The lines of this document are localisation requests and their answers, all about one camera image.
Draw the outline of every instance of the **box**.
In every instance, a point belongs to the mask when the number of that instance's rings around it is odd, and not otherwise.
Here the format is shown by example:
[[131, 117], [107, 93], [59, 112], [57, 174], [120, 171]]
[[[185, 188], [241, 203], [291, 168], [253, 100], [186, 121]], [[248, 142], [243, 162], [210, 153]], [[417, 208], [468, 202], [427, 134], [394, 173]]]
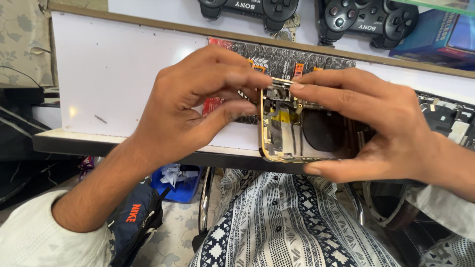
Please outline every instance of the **box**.
[[441, 10], [419, 15], [414, 31], [390, 57], [464, 68], [475, 65], [475, 18]]

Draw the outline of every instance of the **controller button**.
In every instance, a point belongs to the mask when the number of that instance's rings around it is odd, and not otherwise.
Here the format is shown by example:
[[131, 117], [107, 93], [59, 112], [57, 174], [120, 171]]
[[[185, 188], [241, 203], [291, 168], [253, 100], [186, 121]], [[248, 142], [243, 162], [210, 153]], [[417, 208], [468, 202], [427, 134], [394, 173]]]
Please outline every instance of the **controller button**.
[[338, 13], [338, 8], [337, 7], [332, 7], [330, 8], [330, 15], [335, 16]]
[[394, 20], [392, 21], [393, 25], [399, 25], [401, 24], [401, 18], [400, 17], [395, 17]]
[[348, 18], [352, 19], [355, 16], [356, 11], [355, 10], [350, 10], [348, 11]]
[[335, 20], [335, 25], [336, 25], [337, 27], [341, 27], [341, 26], [343, 26], [343, 22], [345, 22], [344, 19], [342, 19], [342, 18], [337, 18], [337, 19]]
[[275, 9], [276, 9], [275, 10], [276, 12], [282, 12], [282, 5], [281, 4], [276, 5]]

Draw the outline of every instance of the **black cable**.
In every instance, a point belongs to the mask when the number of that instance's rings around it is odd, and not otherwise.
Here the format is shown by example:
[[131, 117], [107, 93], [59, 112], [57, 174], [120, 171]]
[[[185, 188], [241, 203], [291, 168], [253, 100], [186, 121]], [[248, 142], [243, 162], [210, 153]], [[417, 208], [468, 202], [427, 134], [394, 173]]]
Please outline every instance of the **black cable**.
[[39, 85], [39, 83], [37, 83], [33, 78], [31, 78], [31, 77], [28, 76], [27, 74], [24, 74], [23, 72], [21, 72], [21, 71], [19, 71], [19, 70], [16, 70], [16, 69], [14, 69], [14, 68], [12, 68], [12, 67], [7, 67], [7, 66], [0, 66], [0, 67], [9, 68], [9, 69], [12, 69], [12, 70], [14, 70], [14, 71], [16, 71], [16, 72], [19, 72], [19, 73], [25, 75], [26, 77], [30, 78], [36, 85], [38, 85], [38, 87], [42, 88], [41, 85]]

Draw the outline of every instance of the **game controller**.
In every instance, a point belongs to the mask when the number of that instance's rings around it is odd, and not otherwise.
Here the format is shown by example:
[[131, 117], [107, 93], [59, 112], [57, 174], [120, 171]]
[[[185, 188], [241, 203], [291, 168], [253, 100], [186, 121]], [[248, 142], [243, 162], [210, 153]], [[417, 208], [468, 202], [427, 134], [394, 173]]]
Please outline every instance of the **game controller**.
[[392, 49], [419, 20], [417, 6], [390, 0], [316, 0], [320, 41], [333, 43], [343, 33], [373, 38], [376, 48]]
[[198, 0], [201, 14], [207, 19], [218, 19], [221, 11], [233, 12], [264, 20], [264, 29], [282, 30], [286, 20], [297, 9], [298, 0]]

